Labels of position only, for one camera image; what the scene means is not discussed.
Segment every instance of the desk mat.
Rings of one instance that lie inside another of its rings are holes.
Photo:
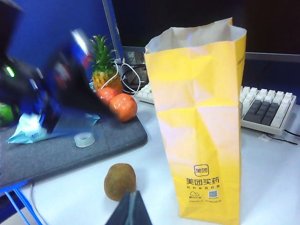
[[[37,181],[82,165],[120,154],[147,142],[147,134],[137,117],[126,123],[115,118],[100,119],[93,127],[95,142],[78,148],[74,135],[33,144],[8,144],[15,127],[0,131],[0,188]]]

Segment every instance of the keyboard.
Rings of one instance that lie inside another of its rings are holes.
[[[136,99],[154,104],[150,84],[143,87]],[[282,135],[296,96],[292,93],[250,87],[240,88],[241,126],[269,134]]]
[[[152,94],[152,91],[151,91],[150,84],[148,83],[140,91],[138,91],[135,98],[139,101],[142,101],[142,102],[148,102],[148,103],[154,104],[153,94]]]

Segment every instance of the orange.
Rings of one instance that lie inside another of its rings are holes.
[[[136,116],[137,104],[128,94],[119,94],[111,99],[110,110],[121,122],[126,122]]]
[[[96,94],[105,105],[109,106],[111,99],[118,95],[118,92],[113,88],[105,87],[98,89]]]

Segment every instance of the white desk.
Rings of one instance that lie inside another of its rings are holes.
[[[36,183],[34,198],[49,225],[104,225],[116,206],[105,195],[103,181],[110,166],[129,163],[137,189],[153,225],[206,225],[178,217],[178,205],[154,106],[139,103],[138,117],[148,143],[130,152]],[[287,129],[300,133],[300,106]],[[259,138],[261,132],[242,129],[242,225],[300,224],[300,145]],[[300,144],[300,138],[284,134]],[[30,186],[22,188],[30,198]]]

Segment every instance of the black triangular object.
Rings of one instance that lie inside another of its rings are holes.
[[[130,192],[127,191],[106,225],[124,225],[128,217]]]
[[[135,209],[133,211],[134,225],[152,225],[150,217],[147,213],[146,206],[143,202],[141,193],[136,191]]]

